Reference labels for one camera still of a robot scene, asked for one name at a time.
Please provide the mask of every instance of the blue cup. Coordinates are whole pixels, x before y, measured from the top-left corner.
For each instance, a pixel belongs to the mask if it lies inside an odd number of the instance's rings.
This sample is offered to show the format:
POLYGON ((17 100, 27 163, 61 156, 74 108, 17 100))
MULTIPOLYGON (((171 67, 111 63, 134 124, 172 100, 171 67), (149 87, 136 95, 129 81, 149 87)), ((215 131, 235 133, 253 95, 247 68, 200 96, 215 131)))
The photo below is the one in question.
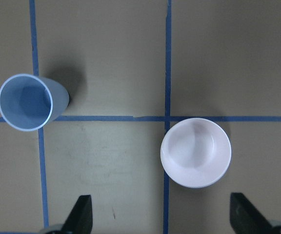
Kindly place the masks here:
POLYGON ((17 74, 0 88, 0 113, 20 131, 34 131, 60 116, 69 103, 67 90, 54 80, 17 74))

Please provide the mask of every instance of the grid line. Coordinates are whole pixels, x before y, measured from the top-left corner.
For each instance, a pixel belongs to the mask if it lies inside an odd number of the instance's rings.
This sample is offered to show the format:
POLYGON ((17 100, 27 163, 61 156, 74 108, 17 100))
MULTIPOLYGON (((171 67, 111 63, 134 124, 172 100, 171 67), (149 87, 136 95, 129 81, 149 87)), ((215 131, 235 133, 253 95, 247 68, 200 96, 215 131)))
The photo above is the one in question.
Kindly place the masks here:
POLYGON ((214 122, 281 122, 281 116, 59 116, 54 121, 179 122, 196 117, 214 122))
MULTIPOLYGON (((164 133, 170 129, 171 117, 171 64, 172 64, 172 0, 168 0, 165 18, 165 98, 164 133)), ((163 172, 163 234, 169 232, 169 176, 163 172)))
POLYGON ((37 234, 37 233, 0 232, 0 234, 37 234))
MULTIPOLYGON (((31 25, 31 44, 32 44, 32 64, 33 74, 39 75, 39 57, 38 57, 38 40, 35 1, 29 1, 30 6, 30 25, 31 25)), ((46 185, 46 168, 45 168, 45 148, 44 148, 44 131, 43 128, 38 130, 39 134, 39 155, 40 155, 40 179, 42 192, 43 224, 48 227, 48 203, 47 203, 47 185, 46 185)))

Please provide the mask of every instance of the plastic cup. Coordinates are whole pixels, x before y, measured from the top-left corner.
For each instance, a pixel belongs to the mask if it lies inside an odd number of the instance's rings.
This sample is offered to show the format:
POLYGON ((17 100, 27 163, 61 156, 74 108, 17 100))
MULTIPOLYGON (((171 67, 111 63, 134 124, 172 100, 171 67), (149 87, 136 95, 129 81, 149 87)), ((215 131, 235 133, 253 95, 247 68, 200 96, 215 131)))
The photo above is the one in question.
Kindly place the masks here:
POLYGON ((17 74, 0 88, 0 113, 20 131, 34 131, 60 116, 69 103, 67 90, 54 80, 17 74))

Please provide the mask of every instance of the cup rim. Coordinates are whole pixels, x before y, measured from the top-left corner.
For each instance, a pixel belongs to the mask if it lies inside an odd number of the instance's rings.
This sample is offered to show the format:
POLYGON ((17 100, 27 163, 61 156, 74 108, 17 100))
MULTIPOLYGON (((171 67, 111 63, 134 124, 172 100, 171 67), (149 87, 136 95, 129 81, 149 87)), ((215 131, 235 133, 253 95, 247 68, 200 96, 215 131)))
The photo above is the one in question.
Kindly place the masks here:
POLYGON ((35 76, 35 75, 27 74, 27 73, 16 74, 16 75, 13 75, 13 76, 11 76, 10 78, 8 78, 8 79, 3 83, 3 85, 2 85, 1 88, 0 88, 0 96, 1 96, 1 93, 2 93, 2 91, 3 91, 3 89, 4 89, 4 87, 5 87, 11 80, 16 79, 16 78, 18 78, 18 77, 29 77, 29 78, 32 78, 32 79, 37 80, 37 81, 38 81, 40 84, 42 84, 43 87, 46 89, 46 91, 47 91, 47 93, 48 93, 48 95, 49 95, 50 101, 51 101, 51 108, 50 108, 50 111, 49 111, 49 113, 48 113, 48 116, 47 116, 46 120, 45 120, 42 124, 40 124, 39 126, 37 126, 37 127, 35 127, 35 128, 21 128, 21 127, 18 127, 18 126, 16 126, 16 125, 14 125, 13 123, 11 123, 11 122, 7 119, 7 117, 5 116, 5 114, 4 114, 4 112, 3 112, 2 108, 1 108, 1 105, 0 105, 0 113, 1 113, 1 115, 2 115, 2 117, 3 117, 3 119, 4 119, 10 126, 12 126, 13 128, 15 128, 15 129, 17 129, 17 130, 23 131, 23 132, 31 132, 31 131, 40 129, 41 127, 43 127, 43 126, 48 122, 48 120, 49 120, 49 118, 51 117, 52 112, 53 112, 53 97, 52 97, 52 94, 51 94, 49 88, 47 87, 47 85, 46 85, 39 77, 37 77, 37 76, 35 76))

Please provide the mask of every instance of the white bowl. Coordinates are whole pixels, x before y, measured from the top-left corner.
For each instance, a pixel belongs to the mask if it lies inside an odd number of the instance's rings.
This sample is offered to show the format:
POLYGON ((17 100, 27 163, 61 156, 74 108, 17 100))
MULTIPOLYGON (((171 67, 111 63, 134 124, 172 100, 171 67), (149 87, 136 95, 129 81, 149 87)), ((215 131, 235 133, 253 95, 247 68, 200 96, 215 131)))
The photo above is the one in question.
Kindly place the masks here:
POLYGON ((189 118, 174 125, 161 144, 161 162, 176 183, 202 188, 218 181, 231 160, 231 145, 224 130, 204 118, 189 118))

